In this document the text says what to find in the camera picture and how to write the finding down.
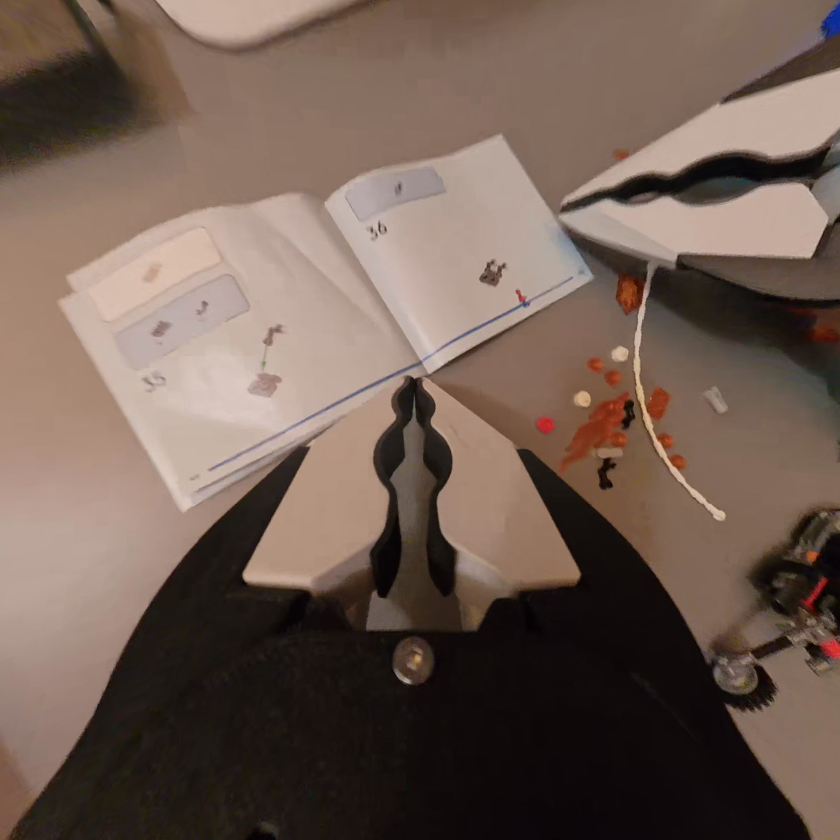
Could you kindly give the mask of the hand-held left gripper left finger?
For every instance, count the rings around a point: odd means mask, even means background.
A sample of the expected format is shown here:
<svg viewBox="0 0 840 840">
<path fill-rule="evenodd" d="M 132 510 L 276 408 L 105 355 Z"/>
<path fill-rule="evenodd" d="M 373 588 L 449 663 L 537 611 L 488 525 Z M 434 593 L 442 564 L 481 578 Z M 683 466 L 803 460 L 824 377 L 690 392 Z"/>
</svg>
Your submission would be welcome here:
<svg viewBox="0 0 840 840">
<path fill-rule="evenodd" d="M 248 586 L 303 591 L 345 610 L 389 594 L 403 553 L 392 479 L 416 384 L 403 378 L 304 448 L 244 569 Z"/>
</svg>

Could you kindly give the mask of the lego motorcycle model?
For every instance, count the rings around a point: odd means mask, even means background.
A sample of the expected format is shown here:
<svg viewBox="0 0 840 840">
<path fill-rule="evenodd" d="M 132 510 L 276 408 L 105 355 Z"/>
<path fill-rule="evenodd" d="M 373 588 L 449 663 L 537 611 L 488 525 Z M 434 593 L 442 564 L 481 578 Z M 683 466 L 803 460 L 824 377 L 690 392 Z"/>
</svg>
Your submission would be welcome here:
<svg viewBox="0 0 840 840">
<path fill-rule="evenodd" d="M 839 510 L 823 508 L 805 517 L 792 541 L 759 567 L 752 578 L 759 612 L 772 613 L 779 631 L 769 640 L 710 658 L 712 678 L 724 704 L 735 711 L 769 707 L 778 688 L 765 662 L 802 651 L 817 676 L 839 668 Z"/>
</svg>

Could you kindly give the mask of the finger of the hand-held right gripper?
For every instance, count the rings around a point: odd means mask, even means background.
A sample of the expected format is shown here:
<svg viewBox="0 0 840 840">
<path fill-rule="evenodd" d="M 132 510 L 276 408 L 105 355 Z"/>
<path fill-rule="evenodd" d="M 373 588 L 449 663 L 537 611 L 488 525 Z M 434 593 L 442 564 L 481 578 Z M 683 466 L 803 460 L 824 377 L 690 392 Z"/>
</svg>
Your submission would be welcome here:
<svg viewBox="0 0 840 840">
<path fill-rule="evenodd" d="M 648 175 L 670 178 L 725 155 L 800 159 L 826 147 L 839 126 L 839 69 L 712 106 L 568 194 L 561 210 Z"/>
<path fill-rule="evenodd" d="M 831 179 L 634 177 L 560 211 L 593 249 L 668 268 L 683 257 L 810 259 L 831 225 Z"/>
</svg>

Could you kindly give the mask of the lego instruction booklet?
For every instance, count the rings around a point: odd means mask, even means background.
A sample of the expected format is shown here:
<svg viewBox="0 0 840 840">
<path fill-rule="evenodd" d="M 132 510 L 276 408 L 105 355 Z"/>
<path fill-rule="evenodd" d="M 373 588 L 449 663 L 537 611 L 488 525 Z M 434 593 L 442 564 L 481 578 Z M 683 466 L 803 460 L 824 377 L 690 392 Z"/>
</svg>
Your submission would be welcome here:
<svg viewBox="0 0 840 840">
<path fill-rule="evenodd" d="M 592 280 L 497 135 L 153 227 L 75 272 L 70 326 L 179 511 Z"/>
</svg>

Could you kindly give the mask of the white monitor stand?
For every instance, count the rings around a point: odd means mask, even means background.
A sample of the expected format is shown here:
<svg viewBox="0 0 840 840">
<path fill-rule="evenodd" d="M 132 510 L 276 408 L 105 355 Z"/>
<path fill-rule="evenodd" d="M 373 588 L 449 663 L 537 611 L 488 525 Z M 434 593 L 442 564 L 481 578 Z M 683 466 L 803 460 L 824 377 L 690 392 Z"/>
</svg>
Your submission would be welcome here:
<svg viewBox="0 0 840 840">
<path fill-rule="evenodd" d="M 359 1 L 157 1 L 174 26 L 203 46 L 243 50 L 262 46 L 331 19 Z"/>
</svg>

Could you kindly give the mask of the large orange flame lego piece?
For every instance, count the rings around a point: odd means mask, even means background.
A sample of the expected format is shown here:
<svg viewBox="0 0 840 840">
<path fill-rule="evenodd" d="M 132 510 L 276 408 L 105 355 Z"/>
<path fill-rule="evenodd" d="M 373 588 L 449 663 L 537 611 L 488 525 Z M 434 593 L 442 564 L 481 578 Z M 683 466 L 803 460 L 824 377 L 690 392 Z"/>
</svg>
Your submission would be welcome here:
<svg viewBox="0 0 840 840">
<path fill-rule="evenodd" d="M 625 392 L 610 400 L 599 403 L 586 422 L 578 427 L 565 449 L 559 472 L 563 473 L 573 463 L 590 455 L 591 450 L 605 446 L 619 430 L 625 417 L 625 404 L 629 393 Z"/>
</svg>

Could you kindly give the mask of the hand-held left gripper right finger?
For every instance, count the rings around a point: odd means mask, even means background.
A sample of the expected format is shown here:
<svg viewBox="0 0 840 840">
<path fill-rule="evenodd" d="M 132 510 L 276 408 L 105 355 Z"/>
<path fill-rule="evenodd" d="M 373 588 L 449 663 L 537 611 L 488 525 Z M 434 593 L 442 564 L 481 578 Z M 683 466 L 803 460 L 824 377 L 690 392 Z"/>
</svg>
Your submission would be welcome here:
<svg viewBox="0 0 840 840">
<path fill-rule="evenodd" d="M 581 571 L 517 447 L 428 378 L 416 380 L 423 463 L 434 477 L 427 563 L 462 622 L 493 602 L 577 585 Z"/>
</svg>

